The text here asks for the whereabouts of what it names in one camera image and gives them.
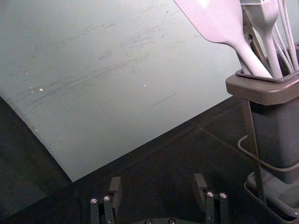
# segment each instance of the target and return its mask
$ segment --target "wall surface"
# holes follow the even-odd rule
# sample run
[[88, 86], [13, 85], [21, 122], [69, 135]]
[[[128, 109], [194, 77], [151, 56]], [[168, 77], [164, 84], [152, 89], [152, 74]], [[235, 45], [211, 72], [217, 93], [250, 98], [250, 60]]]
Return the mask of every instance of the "wall surface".
[[240, 69], [173, 0], [2, 0], [0, 21], [0, 95], [73, 181], [229, 97]]

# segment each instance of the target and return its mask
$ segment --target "spatula head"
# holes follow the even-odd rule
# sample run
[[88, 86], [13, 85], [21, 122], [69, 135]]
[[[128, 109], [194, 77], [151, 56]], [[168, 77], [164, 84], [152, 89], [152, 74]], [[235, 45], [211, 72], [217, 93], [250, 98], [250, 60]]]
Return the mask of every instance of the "spatula head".
[[174, 0], [208, 41], [233, 47], [243, 36], [239, 0]]

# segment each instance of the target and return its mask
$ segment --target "black surface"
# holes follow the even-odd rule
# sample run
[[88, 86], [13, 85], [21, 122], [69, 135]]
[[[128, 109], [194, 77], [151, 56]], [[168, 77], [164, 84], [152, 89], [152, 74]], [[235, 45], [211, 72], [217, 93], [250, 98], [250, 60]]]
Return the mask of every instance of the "black surface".
[[5, 223], [88, 223], [89, 198], [104, 196], [113, 176], [121, 176], [123, 189], [117, 223], [162, 217], [203, 222], [192, 190], [194, 173], [202, 173], [212, 191], [228, 193], [233, 223], [273, 223], [243, 187], [252, 172], [237, 150], [244, 135], [240, 102], [230, 98]]
[[0, 97], [0, 220], [70, 183], [44, 145]]

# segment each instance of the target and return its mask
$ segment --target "spatula handle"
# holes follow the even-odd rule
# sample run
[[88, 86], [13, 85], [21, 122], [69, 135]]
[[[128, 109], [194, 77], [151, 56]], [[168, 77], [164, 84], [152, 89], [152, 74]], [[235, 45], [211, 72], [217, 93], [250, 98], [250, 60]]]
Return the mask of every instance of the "spatula handle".
[[270, 73], [266, 70], [263, 64], [258, 60], [256, 55], [250, 49], [250, 47], [246, 44], [245, 40], [239, 40], [238, 45], [233, 46], [242, 60], [245, 62], [249, 70], [254, 76], [268, 77], [272, 78]]
[[269, 32], [268, 35], [260, 35], [260, 36], [262, 38], [263, 45], [267, 53], [273, 78], [282, 78], [283, 76], [279, 66], [279, 62], [278, 62], [278, 58], [277, 58], [277, 54], [273, 42], [272, 32]]

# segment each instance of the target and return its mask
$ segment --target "black countertop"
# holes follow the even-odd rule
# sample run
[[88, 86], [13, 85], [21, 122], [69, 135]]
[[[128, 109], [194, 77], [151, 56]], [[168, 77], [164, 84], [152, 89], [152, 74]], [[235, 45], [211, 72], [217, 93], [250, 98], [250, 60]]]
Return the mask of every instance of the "black countertop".
[[121, 177], [123, 189], [117, 223], [162, 217], [203, 222], [192, 190], [192, 175], [202, 173], [211, 190], [228, 193], [233, 223], [270, 224], [243, 187], [252, 172], [237, 149], [245, 134], [241, 104], [231, 97], [4, 223], [89, 223], [89, 199], [105, 195], [113, 176]]

